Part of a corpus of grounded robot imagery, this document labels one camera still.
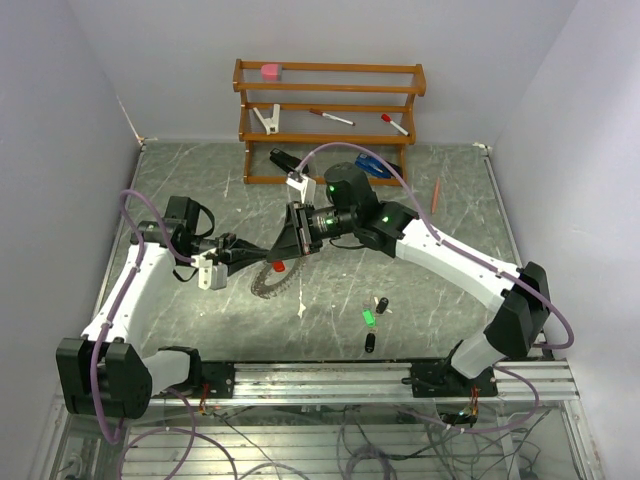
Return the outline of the metal disc with keyrings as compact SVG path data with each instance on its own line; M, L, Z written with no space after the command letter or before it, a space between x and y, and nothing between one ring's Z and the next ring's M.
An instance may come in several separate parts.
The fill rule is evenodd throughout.
M301 258L286 260L284 270L278 272L270 263L264 263L250 285L251 293L261 299L269 300L285 291L301 274L305 261Z

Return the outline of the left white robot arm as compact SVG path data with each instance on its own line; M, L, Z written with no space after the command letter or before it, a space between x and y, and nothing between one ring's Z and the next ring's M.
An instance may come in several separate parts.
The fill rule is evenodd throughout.
M266 249L233 233L199 232L200 217L214 215L189 197L171 197L163 213L147 207L153 218L131 225L125 265L101 309L79 337L63 339L56 350L72 414L138 419L151 398L169 387L182 397L196 395L205 382L197 349L169 346L142 354L161 284L185 267L200 289L220 290L231 275L267 256Z

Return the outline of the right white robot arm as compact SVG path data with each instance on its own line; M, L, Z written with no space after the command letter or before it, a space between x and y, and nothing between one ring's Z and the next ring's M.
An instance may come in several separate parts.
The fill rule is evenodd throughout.
M298 188L303 199L288 204L268 262L314 254L324 241L351 234L362 246L430 270L474 296L494 317L450 353L440 380L452 395L465 394L494 363L527 356L550 315L541 266L530 262L520 268L430 230L416 211L379 200L365 173L353 164L330 167L324 179L330 204L317 209L310 196L312 180L290 174L288 185Z

